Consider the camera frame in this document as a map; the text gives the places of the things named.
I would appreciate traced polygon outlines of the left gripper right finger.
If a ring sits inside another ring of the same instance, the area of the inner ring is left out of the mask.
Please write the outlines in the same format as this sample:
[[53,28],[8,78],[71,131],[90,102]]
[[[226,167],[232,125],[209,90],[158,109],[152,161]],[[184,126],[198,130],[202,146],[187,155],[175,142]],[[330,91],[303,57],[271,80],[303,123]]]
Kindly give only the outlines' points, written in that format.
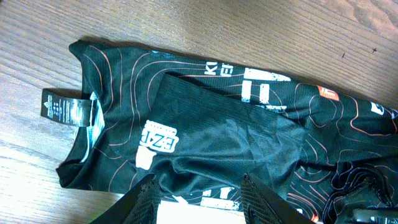
[[241,182],[241,204],[246,224],[312,224],[253,173]]

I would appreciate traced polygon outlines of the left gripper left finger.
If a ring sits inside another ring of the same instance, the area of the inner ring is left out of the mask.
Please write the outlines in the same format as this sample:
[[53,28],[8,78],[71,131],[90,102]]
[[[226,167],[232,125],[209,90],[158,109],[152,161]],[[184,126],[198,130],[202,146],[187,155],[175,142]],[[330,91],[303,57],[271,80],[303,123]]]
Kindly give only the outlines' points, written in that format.
[[159,181],[148,174],[90,224],[156,224],[159,204]]

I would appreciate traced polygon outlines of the black orange-patterned jersey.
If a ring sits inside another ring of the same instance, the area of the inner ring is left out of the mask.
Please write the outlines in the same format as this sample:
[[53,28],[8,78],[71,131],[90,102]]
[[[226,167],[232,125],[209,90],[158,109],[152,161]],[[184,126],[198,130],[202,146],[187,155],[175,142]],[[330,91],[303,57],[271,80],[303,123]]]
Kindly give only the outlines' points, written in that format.
[[125,194],[154,174],[163,198],[242,211],[252,173],[305,218],[357,209],[397,222],[397,110],[276,72],[79,40],[81,96],[44,89],[40,114],[78,131],[67,189]]

